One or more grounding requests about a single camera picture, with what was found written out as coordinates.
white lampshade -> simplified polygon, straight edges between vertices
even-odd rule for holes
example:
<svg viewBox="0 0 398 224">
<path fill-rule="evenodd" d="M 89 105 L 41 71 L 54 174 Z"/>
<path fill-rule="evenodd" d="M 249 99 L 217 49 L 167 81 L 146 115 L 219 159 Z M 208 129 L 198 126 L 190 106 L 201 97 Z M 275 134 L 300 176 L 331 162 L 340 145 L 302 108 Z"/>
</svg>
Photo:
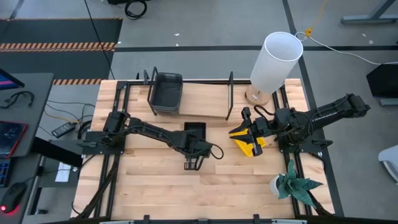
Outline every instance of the white lampshade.
<svg viewBox="0 0 398 224">
<path fill-rule="evenodd" d="M 269 34 L 251 73 L 251 84 L 264 93 L 275 92 L 302 54 L 303 45 L 294 35 L 286 32 Z"/>
</svg>

potted plant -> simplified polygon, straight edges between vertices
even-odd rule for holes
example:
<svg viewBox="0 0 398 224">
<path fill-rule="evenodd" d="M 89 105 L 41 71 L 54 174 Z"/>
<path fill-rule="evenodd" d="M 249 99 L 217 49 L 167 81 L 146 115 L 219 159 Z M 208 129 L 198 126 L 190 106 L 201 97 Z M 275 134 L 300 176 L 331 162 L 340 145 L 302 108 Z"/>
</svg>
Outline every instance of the potted plant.
<svg viewBox="0 0 398 224">
<path fill-rule="evenodd" d="M 322 185 L 322 183 L 310 179 L 297 178 L 293 160 L 289 161 L 286 175 L 279 174 L 279 176 L 274 177 L 269 184 L 271 192 L 275 196 L 278 196 L 278 199 L 293 196 L 297 200 L 314 208 L 316 208 L 316 206 L 312 202 L 307 191 L 320 185 Z"/>
</svg>

keyboard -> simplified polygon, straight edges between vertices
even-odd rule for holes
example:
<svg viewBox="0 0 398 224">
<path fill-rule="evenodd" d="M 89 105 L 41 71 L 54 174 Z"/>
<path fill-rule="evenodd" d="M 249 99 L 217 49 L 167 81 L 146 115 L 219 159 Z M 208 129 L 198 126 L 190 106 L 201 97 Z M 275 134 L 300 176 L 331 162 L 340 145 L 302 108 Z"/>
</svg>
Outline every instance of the keyboard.
<svg viewBox="0 0 398 224">
<path fill-rule="evenodd" d="M 0 188 L 7 187 L 11 173 L 11 159 L 0 158 Z"/>
</svg>

white lamp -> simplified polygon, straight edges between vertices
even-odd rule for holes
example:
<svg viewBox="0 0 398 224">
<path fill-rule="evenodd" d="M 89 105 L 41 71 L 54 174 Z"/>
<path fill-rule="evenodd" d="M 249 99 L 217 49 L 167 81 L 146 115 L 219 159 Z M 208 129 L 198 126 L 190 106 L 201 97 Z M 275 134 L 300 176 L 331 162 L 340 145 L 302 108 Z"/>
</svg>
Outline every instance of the white lamp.
<svg viewBox="0 0 398 224">
<path fill-rule="evenodd" d="M 286 77 L 303 54 L 303 45 L 286 32 L 269 34 L 251 72 L 251 85 L 246 90 L 250 104 L 264 105 L 271 94 L 283 85 Z"/>
</svg>

snake plant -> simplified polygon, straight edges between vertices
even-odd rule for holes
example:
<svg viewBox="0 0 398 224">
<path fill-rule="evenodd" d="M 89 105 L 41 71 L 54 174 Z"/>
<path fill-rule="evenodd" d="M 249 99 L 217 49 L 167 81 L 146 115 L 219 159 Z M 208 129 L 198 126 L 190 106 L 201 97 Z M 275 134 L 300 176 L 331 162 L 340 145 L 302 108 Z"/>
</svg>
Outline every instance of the snake plant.
<svg viewBox="0 0 398 224">
<path fill-rule="evenodd" d="M 316 208 L 307 191 L 322 185 L 322 183 L 310 179 L 297 178 L 293 160 L 289 161 L 286 175 L 279 174 L 278 181 L 279 199 L 291 195 L 304 204 Z"/>
</svg>

